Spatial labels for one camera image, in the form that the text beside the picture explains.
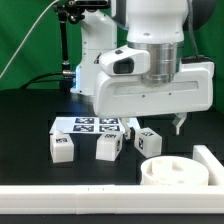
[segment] white block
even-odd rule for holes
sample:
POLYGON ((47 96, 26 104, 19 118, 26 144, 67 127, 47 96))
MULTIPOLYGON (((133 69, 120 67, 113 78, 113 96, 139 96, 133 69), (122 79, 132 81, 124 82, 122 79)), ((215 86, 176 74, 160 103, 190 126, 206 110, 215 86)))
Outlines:
POLYGON ((50 151, 53 163, 71 162, 74 158, 74 145, 69 134, 50 136, 50 151))
POLYGON ((96 159, 115 161, 122 149, 123 133, 107 131, 97 140, 96 159))
POLYGON ((150 128, 136 130, 135 148, 146 158, 161 155, 162 137, 150 128))

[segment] wire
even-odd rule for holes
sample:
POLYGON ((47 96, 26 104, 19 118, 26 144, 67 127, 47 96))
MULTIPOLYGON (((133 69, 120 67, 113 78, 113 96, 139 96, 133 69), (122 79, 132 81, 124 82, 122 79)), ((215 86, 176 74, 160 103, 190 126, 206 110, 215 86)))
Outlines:
POLYGON ((43 79, 43 78, 47 78, 47 77, 51 77, 51 76, 56 76, 56 75, 62 75, 62 72, 55 72, 55 73, 47 73, 47 74, 44 74, 44 75, 40 75, 40 76, 37 76, 33 79, 31 79, 30 81, 28 81, 27 83, 23 84, 20 89, 26 89, 31 83, 39 80, 39 79, 43 79))
POLYGON ((33 82, 30 82, 29 85, 34 84, 34 83, 44 83, 44 82, 60 82, 60 81, 62 81, 62 80, 63 80, 63 79, 52 79, 52 80, 33 81, 33 82))
POLYGON ((5 66, 4 70, 2 71, 1 75, 0 75, 0 79, 3 77, 3 75, 5 74, 5 72, 8 70, 9 66, 11 65, 11 63, 13 62, 13 60, 15 59, 15 57, 17 56, 17 54, 19 53, 19 51, 21 50, 21 48, 23 47, 23 45, 25 44, 25 42, 27 41, 28 37, 30 36, 30 34, 32 33, 32 31, 34 30, 34 28, 36 27, 36 25, 39 23, 39 21, 41 20, 41 18, 45 15, 45 13, 51 8, 51 6, 53 6, 55 3, 59 2, 60 0, 55 0, 53 1, 42 13, 41 15, 38 17, 38 19, 36 20, 36 22, 33 24, 33 26, 31 27, 31 29, 29 30, 29 32, 27 33, 27 35, 25 36, 24 40, 22 41, 22 43, 20 44, 20 46, 18 47, 18 49, 15 51, 15 53, 13 54, 13 56, 11 57, 11 59, 9 60, 8 64, 5 66))
POLYGON ((191 43, 195 52, 195 56, 198 57, 199 53, 198 53, 198 47, 195 41, 195 37, 194 37, 194 31, 193 31, 193 7, 192 7, 192 2, 191 0, 187 0, 188 3, 188 10, 189 10, 189 15, 188 15, 188 30, 189 30, 189 36, 191 39, 191 43))

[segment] black table surface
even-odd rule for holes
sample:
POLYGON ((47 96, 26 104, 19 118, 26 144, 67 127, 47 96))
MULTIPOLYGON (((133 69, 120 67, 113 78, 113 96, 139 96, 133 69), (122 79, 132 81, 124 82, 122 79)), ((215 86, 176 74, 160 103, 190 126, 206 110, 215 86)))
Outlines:
MULTIPOLYGON (((123 142, 115 162, 95 159, 100 135, 71 134, 73 162, 52 162, 49 130, 57 116, 95 116, 91 104, 59 90, 0 91, 0 185, 136 185, 145 158, 134 142, 123 142)), ((162 154, 191 158, 194 145, 206 145, 224 162, 224 115, 214 109, 189 113, 179 136, 173 134, 174 115, 139 118, 163 137, 162 154)), ((3 215, 0 223, 222 223, 222 215, 3 215)))

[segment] black and white pattern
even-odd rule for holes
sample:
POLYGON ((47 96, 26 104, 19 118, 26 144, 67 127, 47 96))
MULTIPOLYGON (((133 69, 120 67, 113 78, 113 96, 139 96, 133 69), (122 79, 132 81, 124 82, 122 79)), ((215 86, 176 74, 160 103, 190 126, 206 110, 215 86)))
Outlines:
POLYGON ((145 135, 146 137, 154 135, 152 132, 144 132, 142 135, 145 135))
POLYGON ((113 135, 113 134, 106 134, 105 138, 116 138, 117 135, 113 135))
POLYGON ((141 138, 139 138, 139 148, 141 150, 143 150, 143 143, 144 143, 144 141, 141 138))
POLYGON ((79 117, 75 119, 77 124, 94 124, 94 118, 79 117))
POLYGON ((118 125, 100 125, 100 132, 110 131, 120 131, 118 125))
POLYGON ((75 125, 73 131, 76 132, 93 132, 94 126, 93 125, 75 125))
POLYGON ((67 138, 57 138, 56 142, 57 143, 65 143, 65 142, 68 142, 68 140, 67 140, 67 138))
POLYGON ((118 124, 118 119, 117 118, 100 119, 100 124, 118 124))

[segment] white cylinder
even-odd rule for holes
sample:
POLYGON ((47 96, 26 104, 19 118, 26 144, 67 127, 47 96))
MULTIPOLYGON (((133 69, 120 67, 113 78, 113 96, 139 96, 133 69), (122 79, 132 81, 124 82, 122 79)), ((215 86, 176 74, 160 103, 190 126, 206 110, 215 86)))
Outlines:
POLYGON ((176 43, 184 40, 187 0, 128 0, 128 42, 176 43))
POLYGON ((208 169, 199 162, 177 156, 161 156, 141 165, 143 185, 207 186, 208 169))

